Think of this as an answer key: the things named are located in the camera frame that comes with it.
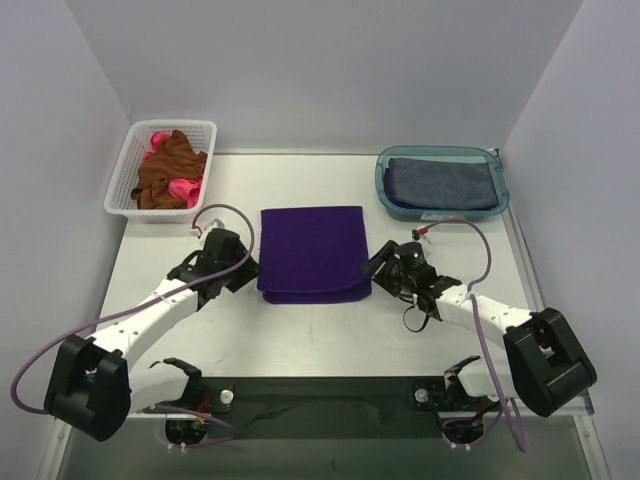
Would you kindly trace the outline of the purple towel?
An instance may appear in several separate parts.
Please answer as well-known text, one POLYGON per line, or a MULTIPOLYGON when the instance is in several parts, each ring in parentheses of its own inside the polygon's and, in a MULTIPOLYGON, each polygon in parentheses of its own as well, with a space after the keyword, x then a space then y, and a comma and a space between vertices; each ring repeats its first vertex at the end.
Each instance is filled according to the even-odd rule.
POLYGON ((351 303, 372 293, 363 208, 265 209, 257 289, 273 305, 351 303))
POLYGON ((384 195, 387 199, 388 203, 391 203, 393 200, 393 192, 390 183, 390 172, 389 169, 386 168, 383 174, 383 187, 384 187, 384 195))

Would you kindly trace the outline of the grey towel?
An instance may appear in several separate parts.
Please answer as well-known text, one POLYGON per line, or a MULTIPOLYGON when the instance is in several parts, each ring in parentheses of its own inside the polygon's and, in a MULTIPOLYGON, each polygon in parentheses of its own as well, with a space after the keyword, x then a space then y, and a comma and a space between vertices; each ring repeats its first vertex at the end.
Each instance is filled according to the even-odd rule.
POLYGON ((421 210, 491 210, 499 205, 489 166, 391 158, 388 167, 398 206, 421 210))

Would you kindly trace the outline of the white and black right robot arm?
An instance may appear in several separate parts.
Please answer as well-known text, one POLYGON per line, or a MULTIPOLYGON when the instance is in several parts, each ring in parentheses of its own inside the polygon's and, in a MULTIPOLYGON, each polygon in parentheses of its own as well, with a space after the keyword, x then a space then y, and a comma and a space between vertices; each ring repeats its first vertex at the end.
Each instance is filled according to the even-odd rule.
POLYGON ((446 386, 467 397, 504 395, 548 417, 597 380, 592 362, 560 311, 530 311, 470 294, 460 280, 438 274, 418 242, 388 241, 361 269, 427 318, 463 327, 503 349, 505 359, 493 365, 484 357, 469 357, 445 373, 446 386))

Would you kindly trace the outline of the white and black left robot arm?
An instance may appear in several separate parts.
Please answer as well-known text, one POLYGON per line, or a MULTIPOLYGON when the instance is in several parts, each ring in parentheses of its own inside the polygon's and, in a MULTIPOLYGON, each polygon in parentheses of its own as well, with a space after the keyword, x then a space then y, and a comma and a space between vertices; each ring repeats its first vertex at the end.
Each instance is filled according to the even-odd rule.
POLYGON ((44 409, 90 437, 104 441, 131 413, 152 406, 194 409, 205 396, 197 367, 177 358, 133 368, 182 320, 223 290, 231 293, 256 279, 260 265, 238 234, 210 231, 203 248, 189 254, 125 320, 87 338, 67 337, 58 348, 44 409))

